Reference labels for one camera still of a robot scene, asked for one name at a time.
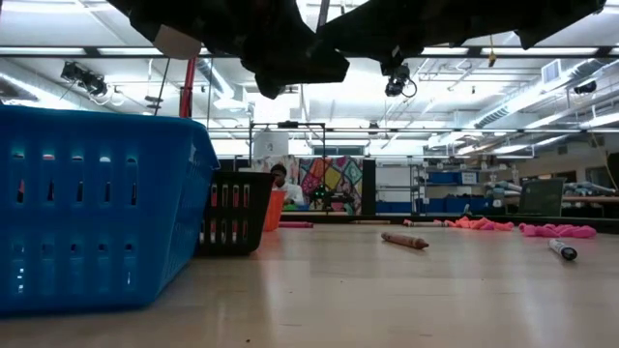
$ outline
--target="black plastic basket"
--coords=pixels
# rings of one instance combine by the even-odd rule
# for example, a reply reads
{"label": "black plastic basket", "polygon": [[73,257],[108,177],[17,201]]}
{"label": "black plastic basket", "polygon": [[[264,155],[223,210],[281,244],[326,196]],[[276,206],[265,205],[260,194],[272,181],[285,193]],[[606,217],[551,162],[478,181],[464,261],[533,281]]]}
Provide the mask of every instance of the black plastic basket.
{"label": "black plastic basket", "polygon": [[274,177],[216,171],[196,255],[242,255],[260,246]]}

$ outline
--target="table surface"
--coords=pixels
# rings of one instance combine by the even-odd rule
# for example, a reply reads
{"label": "table surface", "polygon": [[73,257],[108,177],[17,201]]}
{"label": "table surface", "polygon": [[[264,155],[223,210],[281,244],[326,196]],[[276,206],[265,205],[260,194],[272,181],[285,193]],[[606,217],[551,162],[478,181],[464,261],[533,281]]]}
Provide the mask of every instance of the table surface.
{"label": "table surface", "polygon": [[[383,231],[425,238],[418,251]],[[619,237],[315,225],[249,257],[198,259],[152,306],[0,320],[3,348],[616,347]]]}

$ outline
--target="colorful artwork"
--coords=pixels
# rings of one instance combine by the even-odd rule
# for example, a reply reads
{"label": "colorful artwork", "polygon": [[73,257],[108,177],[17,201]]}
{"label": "colorful artwork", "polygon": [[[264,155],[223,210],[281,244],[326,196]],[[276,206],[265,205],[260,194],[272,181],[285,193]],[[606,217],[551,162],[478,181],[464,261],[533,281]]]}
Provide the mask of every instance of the colorful artwork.
{"label": "colorful artwork", "polygon": [[251,161],[251,169],[256,172],[268,173],[276,164],[282,164],[287,173],[286,181],[289,184],[299,185],[299,159],[292,155],[272,156]]}
{"label": "colorful artwork", "polygon": [[347,192],[352,196],[352,211],[356,215],[361,214],[361,187],[363,183],[363,160],[341,157],[336,159],[301,159],[299,160],[300,174],[299,185],[303,190],[306,202],[310,202],[310,195],[322,184],[325,178],[325,186],[328,190]]}

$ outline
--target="orange container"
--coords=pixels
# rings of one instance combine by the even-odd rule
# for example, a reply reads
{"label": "orange container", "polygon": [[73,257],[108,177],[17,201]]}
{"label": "orange container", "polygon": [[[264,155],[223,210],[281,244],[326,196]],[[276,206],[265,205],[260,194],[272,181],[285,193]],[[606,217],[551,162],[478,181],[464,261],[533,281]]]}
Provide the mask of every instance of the orange container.
{"label": "orange container", "polygon": [[278,229],[278,226],[280,225],[281,210],[283,209],[283,198],[285,196],[285,191],[271,191],[271,199],[269,199],[267,217],[264,219],[264,232],[271,232]]}

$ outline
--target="black marker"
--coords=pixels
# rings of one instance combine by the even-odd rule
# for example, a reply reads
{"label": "black marker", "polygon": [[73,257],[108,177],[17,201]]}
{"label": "black marker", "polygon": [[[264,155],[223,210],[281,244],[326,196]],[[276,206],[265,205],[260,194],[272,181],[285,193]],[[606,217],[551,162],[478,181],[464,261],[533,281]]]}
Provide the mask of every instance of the black marker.
{"label": "black marker", "polygon": [[548,241],[548,247],[554,250],[554,252],[563,256],[564,259],[568,261],[573,261],[578,256],[576,249],[571,246],[563,244],[559,240],[551,239]]}

